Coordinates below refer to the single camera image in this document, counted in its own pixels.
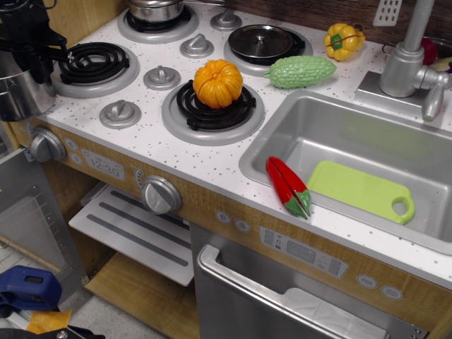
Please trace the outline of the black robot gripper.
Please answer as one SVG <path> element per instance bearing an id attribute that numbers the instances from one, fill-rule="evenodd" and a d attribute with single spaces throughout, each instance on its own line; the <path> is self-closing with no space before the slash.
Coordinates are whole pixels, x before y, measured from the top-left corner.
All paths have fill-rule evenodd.
<path id="1" fill-rule="evenodd" d="M 50 84 L 53 61 L 68 61 L 67 39 L 49 26 L 43 1 L 1 2 L 1 50 L 10 52 L 22 70 L 30 69 L 36 83 Z"/>

